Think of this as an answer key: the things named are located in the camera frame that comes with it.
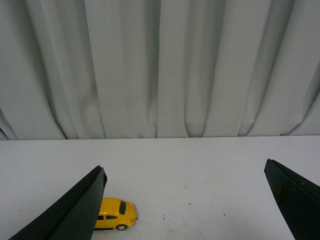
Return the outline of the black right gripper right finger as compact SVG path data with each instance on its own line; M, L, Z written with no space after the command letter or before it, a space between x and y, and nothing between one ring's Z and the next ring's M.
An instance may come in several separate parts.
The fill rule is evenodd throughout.
M320 187L268 159L264 173L275 202L296 240L320 238Z

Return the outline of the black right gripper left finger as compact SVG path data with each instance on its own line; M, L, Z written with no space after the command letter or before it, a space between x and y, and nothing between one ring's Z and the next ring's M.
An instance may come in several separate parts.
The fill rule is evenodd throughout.
M107 176L96 166L11 240L90 240L95 229Z

